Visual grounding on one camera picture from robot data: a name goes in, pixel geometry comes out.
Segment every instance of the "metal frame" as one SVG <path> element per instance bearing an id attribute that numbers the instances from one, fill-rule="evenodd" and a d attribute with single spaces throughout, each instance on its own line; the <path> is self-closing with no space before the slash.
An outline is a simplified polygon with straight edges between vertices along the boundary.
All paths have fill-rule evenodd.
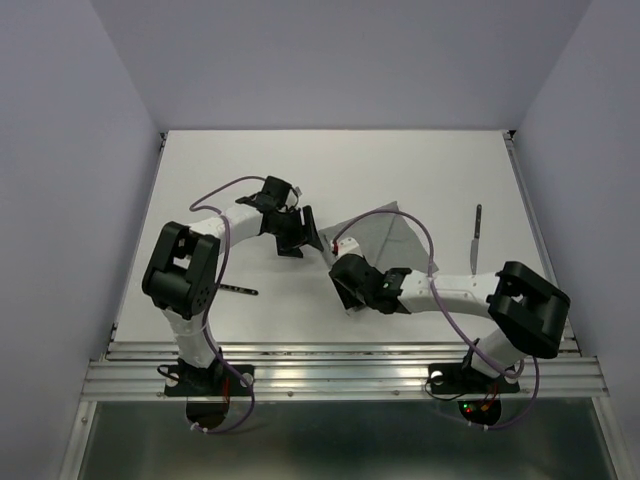
<path id="1" fill-rule="evenodd" d="M 545 275 L 556 283 L 513 140 L 507 132 L 503 137 Z M 429 377 L 428 365 L 459 361 L 467 350 L 462 342 L 329 345 L 230 343 L 223 344 L 222 348 L 231 363 L 252 363 L 256 366 L 254 389 L 258 401 L 430 400 L 423 391 Z M 158 378 L 155 371 L 160 363 L 174 361 L 177 353 L 177 346 L 173 343 L 111 342 L 103 359 L 91 362 L 61 479 L 76 479 L 80 474 L 97 402 L 184 401 L 164 396 L 164 380 Z M 620 427 L 611 410 L 608 389 L 598 361 L 581 356 L 569 322 L 560 355 L 554 360 L 542 360 L 540 370 L 543 377 L 540 397 L 593 399 L 616 475 L 621 479 L 636 478 Z M 520 381 L 521 393 L 505 397 L 530 396 L 533 382 L 533 369 L 528 366 Z"/>

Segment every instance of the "gray cloth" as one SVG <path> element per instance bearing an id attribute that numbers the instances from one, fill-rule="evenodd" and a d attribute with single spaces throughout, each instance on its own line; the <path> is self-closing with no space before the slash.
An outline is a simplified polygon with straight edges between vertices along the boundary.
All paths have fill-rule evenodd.
<path id="1" fill-rule="evenodd" d="M 398 202 L 392 202 L 380 208 L 397 211 Z M 329 266 L 335 262 L 335 257 L 331 253 L 333 237 L 349 221 L 346 220 L 319 232 L 325 247 L 323 257 Z M 416 233 L 400 215 L 379 214 L 363 218 L 347 230 L 343 237 L 355 238 L 367 262 L 381 272 L 394 267 L 427 271 L 429 255 Z M 438 267 L 434 265 L 433 271 L 438 271 Z"/>

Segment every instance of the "knife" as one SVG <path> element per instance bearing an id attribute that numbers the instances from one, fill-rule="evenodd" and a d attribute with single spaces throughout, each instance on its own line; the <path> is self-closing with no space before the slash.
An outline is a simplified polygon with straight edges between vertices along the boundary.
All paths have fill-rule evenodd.
<path id="1" fill-rule="evenodd" d="M 236 287 L 235 285 L 226 285 L 224 283 L 220 285 L 220 290 L 227 290 L 229 292 L 236 292 L 236 293 L 244 293 L 245 295 L 253 295 L 254 297 L 258 295 L 258 291 L 252 288 Z"/>
<path id="2" fill-rule="evenodd" d="M 471 240 L 471 274 L 475 275 L 478 271 L 478 247 L 480 246 L 480 222 L 482 221 L 482 205 L 476 207 L 476 226 L 473 232 L 473 240 Z"/>

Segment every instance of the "glass panel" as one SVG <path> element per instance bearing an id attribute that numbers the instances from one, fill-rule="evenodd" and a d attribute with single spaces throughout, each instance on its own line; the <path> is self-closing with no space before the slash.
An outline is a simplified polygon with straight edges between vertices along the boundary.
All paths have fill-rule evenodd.
<path id="1" fill-rule="evenodd" d="M 503 403 L 503 418 L 524 405 Z M 458 415 L 455 403 L 438 407 Z M 180 403 L 103 403 L 81 478 L 615 478 L 589 399 L 540 400 L 499 432 L 443 418 L 435 402 L 258 404 L 241 430 L 192 432 Z"/>

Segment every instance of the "wall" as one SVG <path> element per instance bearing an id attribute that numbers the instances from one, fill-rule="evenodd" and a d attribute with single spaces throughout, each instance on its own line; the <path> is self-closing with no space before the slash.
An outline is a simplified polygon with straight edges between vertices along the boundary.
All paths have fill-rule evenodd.
<path id="1" fill-rule="evenodd" d="M 581 345 L 640 458 L 640 3 L 596 0 L 516 135 Z"/>
<path id="2" fill-rule="evenodd" d="M 589 0 L 92 0 L 160 128 L 515 128 Z"/>
<path id="3" fill-rule="evenodd" d="M 0 478 L 57 478 L 158 134 L 88 1 L 3 2 L 0 65 Z"/>

